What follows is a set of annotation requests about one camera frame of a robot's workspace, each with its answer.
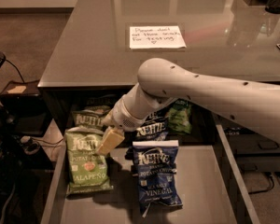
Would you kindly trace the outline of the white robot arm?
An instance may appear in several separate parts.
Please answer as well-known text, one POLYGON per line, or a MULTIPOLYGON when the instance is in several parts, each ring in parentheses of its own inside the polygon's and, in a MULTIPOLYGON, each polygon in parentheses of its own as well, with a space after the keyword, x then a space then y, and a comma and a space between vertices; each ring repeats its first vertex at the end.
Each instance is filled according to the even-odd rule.
POLYGON ((103 119, 107 127, 100 155, 107 155, 140 127, 147 116, 177 99, 188 100, 280 144, 280 85, 213 77, 161 58, 141 64, 137 83, 103 119))

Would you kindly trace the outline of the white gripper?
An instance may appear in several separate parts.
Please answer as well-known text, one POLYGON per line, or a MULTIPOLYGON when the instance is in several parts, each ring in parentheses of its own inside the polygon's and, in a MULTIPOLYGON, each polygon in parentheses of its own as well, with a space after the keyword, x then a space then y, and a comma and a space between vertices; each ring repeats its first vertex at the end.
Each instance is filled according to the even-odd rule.
POLYGON ((133 117, 122 100, 118 100, 114 107, 103 118, 105 130, 101 145, 96 153, 106 156, 125 139, 124 132, 133 132, 143 124, 143 119, 133 117))

